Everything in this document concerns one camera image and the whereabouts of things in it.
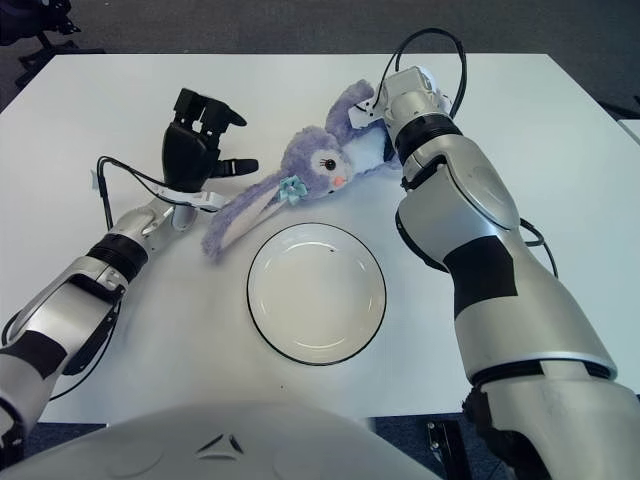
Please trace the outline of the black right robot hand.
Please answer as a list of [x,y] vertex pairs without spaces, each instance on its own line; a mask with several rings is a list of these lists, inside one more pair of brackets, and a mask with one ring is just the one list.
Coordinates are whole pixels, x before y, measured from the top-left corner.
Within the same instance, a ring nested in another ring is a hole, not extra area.
[[346,115],[349,140],[346,144],[352,147],[355,161],[360,162],[366,159],[368,169],[378,165],[398,168],[397,154],[383,120],[374,107],[376,92],[373,86],[367,80],[361,79],[352,84],[348,90]]

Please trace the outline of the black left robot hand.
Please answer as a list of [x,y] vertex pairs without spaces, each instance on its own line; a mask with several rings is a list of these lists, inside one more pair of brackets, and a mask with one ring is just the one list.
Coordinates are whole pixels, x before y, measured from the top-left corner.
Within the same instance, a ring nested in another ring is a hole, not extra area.
[[219,141],[231,125],[246,120],[226,103],[183,88],[174,106],[175,116],[162,145],[163,186],[159,196],[168,203],[215,212],[226,199],[202,189],[207,180],[256,172],[256,159],[220,158]]

